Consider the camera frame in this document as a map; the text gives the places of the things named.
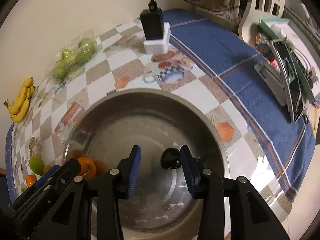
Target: green fruit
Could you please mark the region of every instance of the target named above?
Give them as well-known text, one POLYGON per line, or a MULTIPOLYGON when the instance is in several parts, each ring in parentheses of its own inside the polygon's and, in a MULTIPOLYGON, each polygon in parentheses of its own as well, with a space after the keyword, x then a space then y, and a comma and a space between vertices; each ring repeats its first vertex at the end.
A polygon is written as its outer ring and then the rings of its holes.
POLYGON ((61 80, 65 78, 66 71, 63 67, 63 63, 60 63, 58 66, 54 68, 54 70, 52 71, 52 76, 57 80, 61 80))
POLYGON ((54 68, 61 67, 62 65, 63 65, 63 59, 59 59, 56 65, 54 66, 54 68))
POLYGON ((72 68, 77 63, 76 57, 77 57, 76 53, 70 54, 67 58, 65 58, 63 60, 63 62, 62 62, 63 63, 63 67, 65 69, 72 68))
POLYGON ((43 163, 37 156, 29 159, 29 167, 35 174, 43 175, 43 163))
POLYGON ((78 43, 78 47, 83 50, 83 49, 89 49, 92 52, 97 50, 97 43, 94 39, 91 38, 84 38, 78 43))
POLYGON ((71 54, 72 54, 72 52, 69 49, 64 49, 61 52, 61 57, 62 57, 62 59, 65 59, 65 58, 69 57, 71 54))
POLYGON ((76 62, 79 65, 83 65, 89 61, 93 56, 93 52, 90 49, 82 50, 77 53, 76 62))

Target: black ball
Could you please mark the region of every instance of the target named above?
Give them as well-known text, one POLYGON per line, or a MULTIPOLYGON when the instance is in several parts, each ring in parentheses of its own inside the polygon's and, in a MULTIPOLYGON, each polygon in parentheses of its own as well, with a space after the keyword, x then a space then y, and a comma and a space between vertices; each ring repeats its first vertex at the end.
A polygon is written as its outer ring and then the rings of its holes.
POLYGON ((181 167, 180 151, 176 148, 166 149, 160 158, 161 167, 164 170, 178 169, 181 167))

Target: smartphone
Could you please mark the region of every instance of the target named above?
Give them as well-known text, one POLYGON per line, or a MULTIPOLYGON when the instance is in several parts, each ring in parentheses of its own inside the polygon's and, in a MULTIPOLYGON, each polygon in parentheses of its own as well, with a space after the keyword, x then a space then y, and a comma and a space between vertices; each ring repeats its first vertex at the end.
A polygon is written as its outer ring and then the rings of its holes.
POLYGON ((294 62, 284 41, 272 40, 269 45, 279 64, 281 75, 284 79, 291 122, 297 122, 303 113, 303 101, 300 81, 294 62))

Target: plastic bag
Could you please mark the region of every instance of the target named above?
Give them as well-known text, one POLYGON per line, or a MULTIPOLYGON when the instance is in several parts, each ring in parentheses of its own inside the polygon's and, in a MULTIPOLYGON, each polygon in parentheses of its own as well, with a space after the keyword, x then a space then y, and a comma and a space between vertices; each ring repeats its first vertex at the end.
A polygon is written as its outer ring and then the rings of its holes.
POLYGON ((74 77, 79 68, 97 53, 97 42, 92 29, 82 33, 59 50, 49 62, 46 75, 57 82, 74 77))

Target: fabric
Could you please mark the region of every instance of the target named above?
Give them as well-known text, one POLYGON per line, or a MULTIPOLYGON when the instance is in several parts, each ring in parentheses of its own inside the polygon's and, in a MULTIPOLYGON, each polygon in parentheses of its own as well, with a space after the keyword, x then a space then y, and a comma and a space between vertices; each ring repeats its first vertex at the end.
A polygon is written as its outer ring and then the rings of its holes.
POLYGON ((5 139, 5 168, 6 168, 6 177, 7 177, 7 185, 10 199, 15 199, 15 185, 13 182, 13 171, 12 171, 12 131, 13 124, 10 126, 9 131, 7 133, 5 139))
MULTIPOLYGON (((191 21, 199 15, 176 10, 164 13, 164 21, 191 21)), ((253 66, 263 57, 232 32, 209 21, 195 21, 171 29, 173 44, 200 68, 209 68, 217 84, 230 96, 259 140, 282 189, 294 200, 309 167, 315 139, 311 125, 302 118, 290 122, 253 66)))

